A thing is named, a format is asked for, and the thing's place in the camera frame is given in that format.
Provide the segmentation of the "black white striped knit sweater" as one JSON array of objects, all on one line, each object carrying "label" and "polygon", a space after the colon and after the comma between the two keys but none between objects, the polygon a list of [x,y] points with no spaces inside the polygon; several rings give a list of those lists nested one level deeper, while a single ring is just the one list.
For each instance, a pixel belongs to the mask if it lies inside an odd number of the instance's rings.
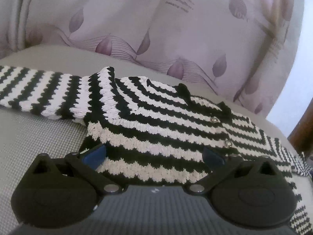
[{"label": "black white striped knit sweater", "polygon": [[1,105],[48,119],[71,119],[87,127],[82,153],[103,143],[100,172],[115,182],[188,185],[211,173],[203,149],[244,160],[269,156],[292,188],[297,208],[290,225],[312,234],[305,203],[293,175],[310,167],[249,117],[225,103],[193,96],[183,84],[170,86],[144,76],[116,78],[112,67],[90,76],[1,67]]}]

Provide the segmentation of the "pink floral leaf curtain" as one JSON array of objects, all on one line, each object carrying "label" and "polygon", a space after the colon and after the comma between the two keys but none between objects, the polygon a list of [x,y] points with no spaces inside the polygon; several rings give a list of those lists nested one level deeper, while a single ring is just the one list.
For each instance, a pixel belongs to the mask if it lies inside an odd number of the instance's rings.
[{"label": "pink floral leaf curtain", "polygon": [[1,56],[49,43],[203,84],[266,116],[296,56],[304,0],[1,0]]}]

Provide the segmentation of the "brown wooden furniture frame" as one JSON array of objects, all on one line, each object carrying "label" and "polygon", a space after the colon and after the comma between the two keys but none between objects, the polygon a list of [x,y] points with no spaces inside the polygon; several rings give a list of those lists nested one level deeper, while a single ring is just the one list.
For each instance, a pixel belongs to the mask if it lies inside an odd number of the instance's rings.
[{"label": "brown wooden furniture frame", "polygon": [[288,140],[298,153],[308,158],[312,155],[313,104],[310,101],[305,113],[289,135]]}]

